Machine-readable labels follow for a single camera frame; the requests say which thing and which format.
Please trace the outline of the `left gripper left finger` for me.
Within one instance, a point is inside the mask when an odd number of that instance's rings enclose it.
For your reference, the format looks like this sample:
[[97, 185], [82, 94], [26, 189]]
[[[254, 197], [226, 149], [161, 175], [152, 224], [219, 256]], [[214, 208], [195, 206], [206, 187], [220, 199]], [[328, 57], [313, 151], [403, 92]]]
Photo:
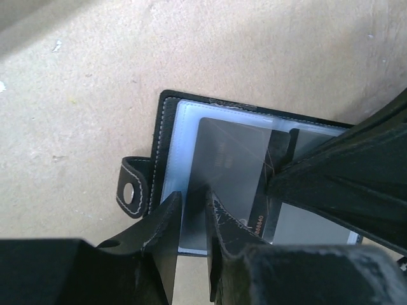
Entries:
[[171, 304], [182, 196], [92, 246], [81, 239], [1, 241], [2, 304]]

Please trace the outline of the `black leather card holder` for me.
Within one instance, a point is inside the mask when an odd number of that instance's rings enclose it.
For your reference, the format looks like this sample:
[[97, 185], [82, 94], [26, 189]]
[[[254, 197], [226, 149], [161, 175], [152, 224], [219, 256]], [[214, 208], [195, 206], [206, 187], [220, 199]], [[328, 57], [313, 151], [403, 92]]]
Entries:
[[180, 192], [181, 255], [207, 255], [207, 190], [268, 243], [356, 245], [359, 234], [265, 193], [268, 180], [285, 164], [348, 129], [344, 123], [165, 90], [151, 155], [123, 158], [116, 202], [138, 219]]

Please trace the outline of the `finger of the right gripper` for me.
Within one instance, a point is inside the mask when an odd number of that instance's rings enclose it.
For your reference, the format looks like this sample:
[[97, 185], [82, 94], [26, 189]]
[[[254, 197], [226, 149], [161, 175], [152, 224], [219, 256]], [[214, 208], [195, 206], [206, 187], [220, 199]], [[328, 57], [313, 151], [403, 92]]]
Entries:
[[406, 92], [285, 166], [267, 193], [406, 255]]

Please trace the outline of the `dark grey card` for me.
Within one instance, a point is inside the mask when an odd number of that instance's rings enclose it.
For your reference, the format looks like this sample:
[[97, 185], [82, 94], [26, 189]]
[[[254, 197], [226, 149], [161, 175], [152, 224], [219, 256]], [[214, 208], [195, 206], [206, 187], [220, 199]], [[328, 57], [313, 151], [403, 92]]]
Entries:
[[202, 118], [191, 166], [181, 229], [181, 248], [206, 251], [205, 195], [212, 190], [225, 209], [262, 236], [270, 199], [266, 184], [286, 160], [291, 135]]

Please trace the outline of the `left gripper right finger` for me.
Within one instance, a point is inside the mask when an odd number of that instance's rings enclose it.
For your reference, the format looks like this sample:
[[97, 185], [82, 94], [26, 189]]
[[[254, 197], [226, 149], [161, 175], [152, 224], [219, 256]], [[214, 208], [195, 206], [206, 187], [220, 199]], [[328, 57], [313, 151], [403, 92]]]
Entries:
[[205, 201], [210, 301], [215, 304], [402, 304], [404, 276], [366, 245], [271, 245]]

